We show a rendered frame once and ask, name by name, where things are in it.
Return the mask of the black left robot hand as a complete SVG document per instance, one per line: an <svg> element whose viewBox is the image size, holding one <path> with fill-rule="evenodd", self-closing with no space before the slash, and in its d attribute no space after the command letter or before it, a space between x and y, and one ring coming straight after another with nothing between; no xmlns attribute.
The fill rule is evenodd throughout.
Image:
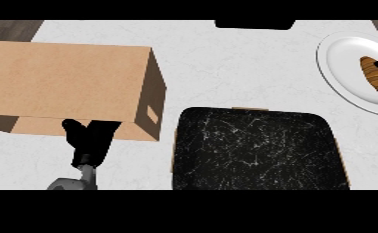
<svg viewBox="0 0 378 233"><path fill-rule="evenodd" d="M73 168L84 165L95 168L101 164L119 125L117 121L91 120L86 126L73 119L61 121L66 142L73 148Z"/></svg>

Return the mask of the black marbled tray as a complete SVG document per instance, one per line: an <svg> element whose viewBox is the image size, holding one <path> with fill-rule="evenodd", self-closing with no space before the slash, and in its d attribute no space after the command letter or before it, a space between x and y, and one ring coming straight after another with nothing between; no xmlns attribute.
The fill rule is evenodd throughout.
<svg viewBox="0 0 378 233"><path fill-rule="evenodd" d="M346 190L332 130L315 114L190 107L177 124L175 190Z"/></svg>

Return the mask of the white round plate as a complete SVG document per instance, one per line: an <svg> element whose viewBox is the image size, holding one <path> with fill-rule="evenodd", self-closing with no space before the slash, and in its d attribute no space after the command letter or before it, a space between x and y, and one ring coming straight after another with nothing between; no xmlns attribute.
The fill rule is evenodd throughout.
<svg viewBox="0 0 378 233"><path fill-rule="evenodd" d="M361 32L336 32L321 39L315 48L321 77L342 99L378 115L378 90L364 77L361 57L378 60L378 36Z"/></svg>

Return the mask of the brown croissant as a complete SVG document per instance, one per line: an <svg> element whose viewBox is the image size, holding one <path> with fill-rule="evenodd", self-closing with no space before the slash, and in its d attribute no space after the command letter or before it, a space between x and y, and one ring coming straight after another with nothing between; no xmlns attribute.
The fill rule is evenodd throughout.
<svg viewBox="0 0 378 233"><path fill-rule="evenodd" d="M360 67L364 78L373 89L378 91L378 60L367 56L363 56L360 58Z"/></svg>

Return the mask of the brown cardboard box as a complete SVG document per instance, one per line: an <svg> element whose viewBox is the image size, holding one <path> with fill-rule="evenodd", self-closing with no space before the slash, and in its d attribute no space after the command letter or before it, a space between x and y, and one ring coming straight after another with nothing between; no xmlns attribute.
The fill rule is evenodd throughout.
<svg viewBox="0 0 378 233"><path fill-rule="evenodd" d="M64 134L61 121L120 123L115 137L159 139L165 83L143 46L0 41L0 131Z"/></svg>

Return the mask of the black appliance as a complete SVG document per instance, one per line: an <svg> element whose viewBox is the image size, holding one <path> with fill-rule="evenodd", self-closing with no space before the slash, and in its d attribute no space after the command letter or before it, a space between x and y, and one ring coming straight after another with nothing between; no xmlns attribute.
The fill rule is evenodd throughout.
<svg viewBox="0 0 378 233"><path fill-rule="evenodd" d="M215 20L213 24L216 28L287 30L293 25L293 20L283 20L283 21Z"/></svg>

